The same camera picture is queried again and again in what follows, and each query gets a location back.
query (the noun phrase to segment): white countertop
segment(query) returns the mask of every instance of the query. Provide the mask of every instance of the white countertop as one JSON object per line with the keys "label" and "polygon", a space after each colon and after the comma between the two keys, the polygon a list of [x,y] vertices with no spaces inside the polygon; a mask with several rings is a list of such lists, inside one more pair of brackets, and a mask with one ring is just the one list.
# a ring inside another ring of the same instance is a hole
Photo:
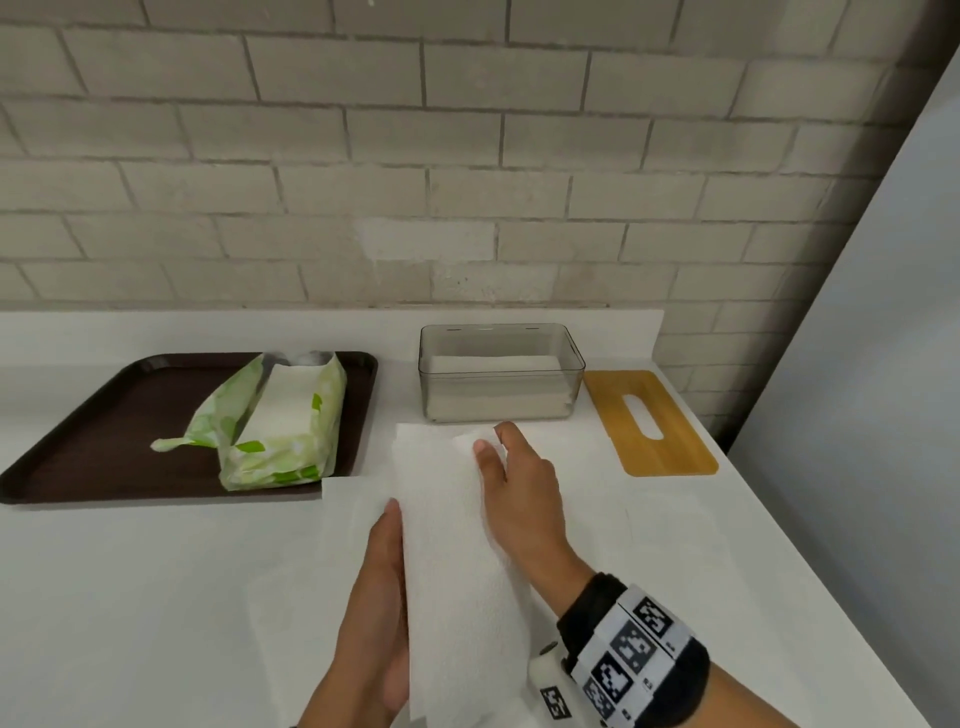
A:
{"label": "white countertop", "polygon": [[[322,340],[380,357],[356,471],[373,476],[389,468],[396,423],[422,422],[420,326],[561,321],[590,368],[655,371],[648,359],[660,315],[651,313],[210,312],[190,314],[189,323],[176,313],[0,315],[0,471],[136,358]],[[614,555],[620,575],[686,619],[716,662],[803,728],[926,726],[681,406],[720,462],[716,475],[626,476],[586,390],[569,420],[523,426],[557,466],[581,547],[589,550],[593,536],[602,541],[604,530],[602,509],[585,496],[615,499],[631,529]],[[316,537],[323,508],[321,500],[0,507],[0,724],[283,728],[246,590],[292,545]]]}

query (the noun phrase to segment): clear plastic container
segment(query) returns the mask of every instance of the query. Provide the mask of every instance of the clear plastic container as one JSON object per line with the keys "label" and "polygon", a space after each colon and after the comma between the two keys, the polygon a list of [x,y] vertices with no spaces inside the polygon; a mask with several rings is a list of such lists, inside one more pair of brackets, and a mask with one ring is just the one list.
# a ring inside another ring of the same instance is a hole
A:
{"label": "clear plastic container", "polygon": [[439,325],[420,332],[423,414],[435,423],[569,417],[584,369],[561,324]]}

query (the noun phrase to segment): white brick wall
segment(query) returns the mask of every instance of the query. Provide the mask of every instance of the white brick wall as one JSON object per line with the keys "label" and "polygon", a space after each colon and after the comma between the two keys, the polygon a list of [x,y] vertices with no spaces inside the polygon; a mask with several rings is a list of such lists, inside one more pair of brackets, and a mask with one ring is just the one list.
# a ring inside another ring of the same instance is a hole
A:
{"label": "white brick wall", "polygon": [[650,304],[656,359],[720,431],[958,21],[951,0],[0,2],[0,308]]}

